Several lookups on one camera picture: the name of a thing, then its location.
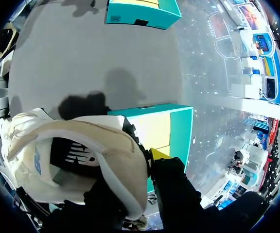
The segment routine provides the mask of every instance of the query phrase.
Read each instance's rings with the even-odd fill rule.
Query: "reflective floor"
[[[207,17],[216,11],[205,1],[180,2],[182,19],[175,25],[180,51],[185,104],[194,107],[194,120],[187,175],[202,194],[223,176],[233,157],[230,147],[239,149],[252,126],[242,123],[244,113],[212,105],[218,96],[231,97],[230,77],[239,74],[237,59],[225,59],[216,50],[215,37]],[[220,50],[231,50],[228,43]]]
[[[60,118],[63,99],[94,91],[104,92],[113,110],[191,105],[195,143],[187,175],[206,194],[231,161],[227,149],[239,149],[252,129],[241,122],[243,112],[212,105],[230,96],[240,73],[231,43],[216,42],[210,31],[208,16],[216,9],[206,0],[178,0],[182,19],[163,31],[105,25],[106,1],[96,2],[98,11],[79,7],[85,2],[45,0],[32,11],[11,65],[11,115],[42,107]]]

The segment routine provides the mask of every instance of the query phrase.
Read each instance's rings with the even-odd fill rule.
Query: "teal box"
[[[170,157],[179,157],[186,169],[191,145],[193,107],[169,103],[116,110],[108,112],[108,115],[122,115],[127,119],[132,119],[141,115],[158,113],[170,113]],[[151,191],[154,191],[154,187],[149,178],[148,192]]]
[[[167,29],[182,17],[176,0],[109,0],[106,23]]]

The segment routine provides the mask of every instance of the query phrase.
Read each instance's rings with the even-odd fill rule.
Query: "blue sign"
[[[266,57],[273,50],[272,38],[269,33],[257,33],[253,34],[255,41],[257,42],[260,49],[263,50],[264,54],[260,57]]]

